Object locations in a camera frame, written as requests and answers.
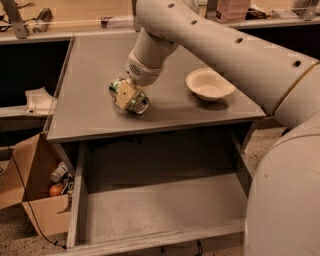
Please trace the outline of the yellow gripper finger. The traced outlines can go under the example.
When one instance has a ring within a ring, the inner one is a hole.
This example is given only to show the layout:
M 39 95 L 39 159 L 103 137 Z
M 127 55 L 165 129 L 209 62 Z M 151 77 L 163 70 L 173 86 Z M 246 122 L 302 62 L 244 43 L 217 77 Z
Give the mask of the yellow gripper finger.
M 137 94 L 138 88 L 132 79 L 121 79 L 118 83 L 115 103 L 120 109 L 126 110 Z

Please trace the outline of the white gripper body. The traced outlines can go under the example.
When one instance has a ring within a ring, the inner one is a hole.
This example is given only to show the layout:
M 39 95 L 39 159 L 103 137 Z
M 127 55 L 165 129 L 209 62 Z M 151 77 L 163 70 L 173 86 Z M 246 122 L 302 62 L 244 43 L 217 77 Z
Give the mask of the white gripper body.
M 149 86 L 153 84 L 159 77 L 163 66 L 160 65 L 157 68 L 153 68 L 143 64 L 135 56 L 134 52 L 131 51 L 128 55 L 125 69 L 128 76 L 138 85 L 138 86 Z

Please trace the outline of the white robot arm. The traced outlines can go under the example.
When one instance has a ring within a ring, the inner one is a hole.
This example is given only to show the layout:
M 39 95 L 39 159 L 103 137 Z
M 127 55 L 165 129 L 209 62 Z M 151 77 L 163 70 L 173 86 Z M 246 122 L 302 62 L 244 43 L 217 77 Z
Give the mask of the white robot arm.
M 288 128 L 252 180 L 244 256 L 320 256 L 320 63 L 193 12 L 137 0 L 142 26 L 116 96 L 125 109 L 183 46 Z

